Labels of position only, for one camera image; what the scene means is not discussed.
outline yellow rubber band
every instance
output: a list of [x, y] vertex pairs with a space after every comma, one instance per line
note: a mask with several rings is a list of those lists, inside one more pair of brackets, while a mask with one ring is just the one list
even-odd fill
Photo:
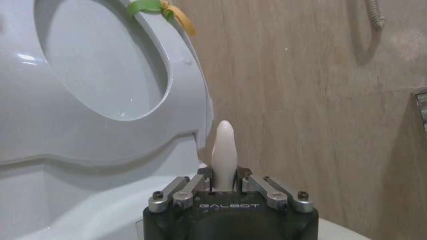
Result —
[[194, 36], [197, 34], [197, 28], [193, 21], [187, 17], [187, 15], [177, 6], [171, 5], [169, 1], [162, 0], [161, 2], [162, 2], [163, 14], [169, 15], [169, 12], [173, 12], [186, 32], [189, 33], [189, 35]]

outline white toilet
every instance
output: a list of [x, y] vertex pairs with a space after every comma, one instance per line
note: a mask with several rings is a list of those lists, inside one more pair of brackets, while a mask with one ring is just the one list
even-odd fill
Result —
[[[152, 192], [202, 165], [198, 56], [130, 2], [0, 1], [2, 240], [136, 240]], [[321, 220], [319, 239], [367, 238]]]

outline logo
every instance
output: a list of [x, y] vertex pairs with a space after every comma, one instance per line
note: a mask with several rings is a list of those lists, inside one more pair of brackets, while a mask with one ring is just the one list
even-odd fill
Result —
[[249, 208], [258, 208], [261, 204], [201, 204], [199, 208], [202, 209], [249, 209]]

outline white cone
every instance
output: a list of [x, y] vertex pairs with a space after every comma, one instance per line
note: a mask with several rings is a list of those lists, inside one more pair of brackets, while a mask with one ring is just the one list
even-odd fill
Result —
[[235, 130], [231, 123], [221, 121], [217, 128], [217, 139], [213, 150], [214, 190], [233, 191], [238, 168], [238, 151], [235, 144]]

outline green rubber band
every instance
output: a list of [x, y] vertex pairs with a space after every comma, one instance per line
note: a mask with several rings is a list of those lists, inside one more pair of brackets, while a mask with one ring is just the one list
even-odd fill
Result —
[[131, 16], [139, 12], [161, 14], [162, 11], [162, 3], [159, 0], [138, 0], [127, 6], [127, 12]]

